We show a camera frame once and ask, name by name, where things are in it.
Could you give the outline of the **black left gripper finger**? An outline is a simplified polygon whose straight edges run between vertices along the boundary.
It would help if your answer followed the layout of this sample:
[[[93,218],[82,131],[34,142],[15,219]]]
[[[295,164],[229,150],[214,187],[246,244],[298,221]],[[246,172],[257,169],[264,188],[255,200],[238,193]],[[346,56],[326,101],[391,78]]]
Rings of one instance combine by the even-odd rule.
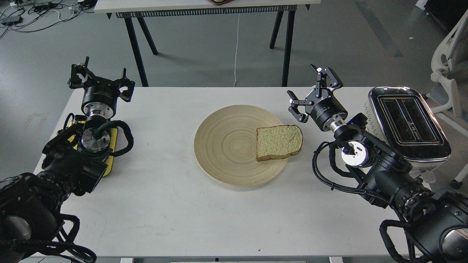
[[[126,103],[130,103],[135,88],[135,81],[127,78],[127,69],[122,69],[122,77],[113,81],[113,90],[117,93],[117,96],[124,100]]]
[[[88,69],[89,56],[86,57],[84,63],[79,65],[71,65],[71,76],[68,81],[70,89],[87,89],[96,82],[96,76]]]

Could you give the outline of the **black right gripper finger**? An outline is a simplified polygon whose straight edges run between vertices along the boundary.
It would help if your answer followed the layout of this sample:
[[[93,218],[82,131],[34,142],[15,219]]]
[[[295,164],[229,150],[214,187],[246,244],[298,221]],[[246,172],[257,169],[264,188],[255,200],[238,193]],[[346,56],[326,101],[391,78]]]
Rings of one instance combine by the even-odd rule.
[[[314,88],[315,98],[323,98],[325,92],[332,94],[336,89],[344,86],[336,72],[330,67],[317,67],[313,64],[309,65],[316,73],[317,81]]]
[[[289,112],[291,112],[298,122],[306,123],[309,119],[309,115],[311,115],[311,100],[309,100],[309,96],[304,100],[299,100],[293,91],[288,90],[286,93],[290,97],[291,106],[288,108]],[[305,113],[299,111],[299,106],[305,107]]]

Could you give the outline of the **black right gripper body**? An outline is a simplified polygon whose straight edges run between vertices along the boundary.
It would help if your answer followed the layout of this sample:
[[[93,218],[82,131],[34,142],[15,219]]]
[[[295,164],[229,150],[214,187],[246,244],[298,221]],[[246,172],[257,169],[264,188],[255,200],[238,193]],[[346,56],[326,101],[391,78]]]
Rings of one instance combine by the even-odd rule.
[[[333,92],[326,88],[313,87],[309,95],[306,96],[306,100],[312,102],[305,106],[306,114],[323,132],[330,130],[330,123],[335,117],[345,120],[348,116],[348,112],[334,97]]]

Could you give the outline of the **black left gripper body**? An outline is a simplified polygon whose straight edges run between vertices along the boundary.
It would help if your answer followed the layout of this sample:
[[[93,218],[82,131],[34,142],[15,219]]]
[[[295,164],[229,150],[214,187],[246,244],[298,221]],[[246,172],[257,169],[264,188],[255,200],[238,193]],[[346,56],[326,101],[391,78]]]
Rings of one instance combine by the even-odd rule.
[[[120,91],[118,85],[111,85],[110,82],[92,79],[87,79],[84,82],[82,100],[82,112],[84,115],[100,114],[104,118],[115,116]]]

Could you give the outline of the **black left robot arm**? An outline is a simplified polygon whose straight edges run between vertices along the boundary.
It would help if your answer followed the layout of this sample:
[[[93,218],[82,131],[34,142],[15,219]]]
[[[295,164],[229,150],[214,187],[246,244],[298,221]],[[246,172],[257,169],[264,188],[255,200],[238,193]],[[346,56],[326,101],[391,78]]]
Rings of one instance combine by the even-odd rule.
[[[69,88],[84,90],[82,114],[70,113],[64,127],[43,148],[38,174],[23,173],[1,181],[1,262],[19,261],[41,253],[72,263],[95,263],[97,255],[75,244],[77,216],[61,206],[74,194],[95,190],[108,175],[115,157],[130,152],[134,138],[129,125],[113,120],[117,100],[130,102],[135,82],[110,80],[88,69],[89,59],[71,66]]]

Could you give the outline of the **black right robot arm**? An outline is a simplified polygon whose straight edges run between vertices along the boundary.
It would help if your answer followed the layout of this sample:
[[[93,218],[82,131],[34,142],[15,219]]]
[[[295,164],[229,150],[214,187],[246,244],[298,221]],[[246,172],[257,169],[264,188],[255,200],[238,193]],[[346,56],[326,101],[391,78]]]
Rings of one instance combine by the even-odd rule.
[[[398,263],[466,263],[467,197],[452,190],[433,193],[410,176],[411,163],[396,149],[366,131],[367,117],[349,122],[333,92],[343,86],[334,70],[317,68],[317,82],[304,100],[294,92],[288,110],[299,122],[308,118],[335,140],[314,152],[312,171],[331,190],[356,194],[389,207],[398,220],[383,220],[379,232]]]

